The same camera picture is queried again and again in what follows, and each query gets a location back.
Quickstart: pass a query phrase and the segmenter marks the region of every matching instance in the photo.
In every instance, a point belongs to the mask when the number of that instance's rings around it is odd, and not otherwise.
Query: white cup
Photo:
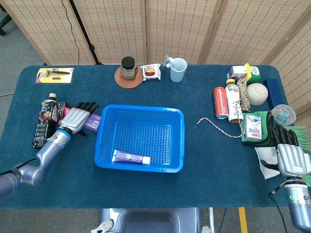
[[[164,66],[167,68],[171,68],[171,80],[175,83],[178,83],[183,80],[185,71],[187,69],[187,62],[182,58],[174,58],[172,59],[174,67],[172,67],[169,60],[165,60]]]

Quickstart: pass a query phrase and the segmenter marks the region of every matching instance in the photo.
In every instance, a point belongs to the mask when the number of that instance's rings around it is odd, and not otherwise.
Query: robotic arm
[[[276,144],[278,164],[271,165],[264,160],[261,163],[266,168],[279,170],[286,180],[270,192],[269,196],[276,203],[273,195],[284,186],[293,226],[303,233],[311,233],[311,200],[308,187],[302,181],[311,172],[309,156],[304,154],[292,130],[287,131],[280,125],[276,127],[277,129],[270,127],[269,130]]]
[[[17,191],[21,183],[31,186],[39,185],[44,180],[54,159],[70,141],[71,135],[79,132],[88,117],[99,107],[95,104],[96,102],[80,102],[67,113],[58,130],[36,154],[36,159],[40,161],[39,166],[29,165],[30,161],[35,160],[31,159],[1,173],[0,199]]]

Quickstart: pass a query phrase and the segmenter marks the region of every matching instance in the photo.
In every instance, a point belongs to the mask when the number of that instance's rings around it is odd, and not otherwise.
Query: blue table
[[[102,169],[94,164],[96,133],[74,135],[52,164],[38,187],[22,185],[0,208],[131,208],[272,206],[267,193],[282,180],[265,180],[254,148],[241,144],[210,125],[195,127],[202,117],[211,118],[230,134],[239,134],[237,124],[214,116],[212,91],[225,86],[231,66],[189,65],[180,83],[173,83],[169,70],[161,81],[151,80],[134,89],[123,89],[114,80],[118,66],[75,66],[72,84],[35,84],[39,66],[25,68],[18,80],[8,118],[0,139],[0,171],[33,158],[31,147],[40,103],[50,92],[72,105],[96,101],[101,114],[108,104],[131,104],[178,108],[185,115],[185,158],[175,174]],[[259,66],[262,80],[281,80],[271,66]],[[268,104],[252,111],[269,110]],[[284,190],[277,195],[286,205]]]

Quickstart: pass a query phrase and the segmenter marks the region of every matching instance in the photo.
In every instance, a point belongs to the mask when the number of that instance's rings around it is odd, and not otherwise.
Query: plastic bottle
[[[50,93],[49,99],[41,103],[38,116],[39,124],[35,128],[32,146],[40,149],[56,131],[57,123],[57,102],[56,94]]]
[[[239,119],[243,120],[243,114],[240,106],[240,93],[238,86],[235,85],[234,79],[228,79],[226,81],[225,93],[227,97],[229,116],[228,120],[230,123],[238,123]]]

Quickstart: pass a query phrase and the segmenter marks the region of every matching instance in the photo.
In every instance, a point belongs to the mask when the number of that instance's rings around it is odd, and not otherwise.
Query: yellow tape
[[[247,222],[244,207],[239,207],[239,215],[240,215],[241,233],[247,233],[248,232]]]

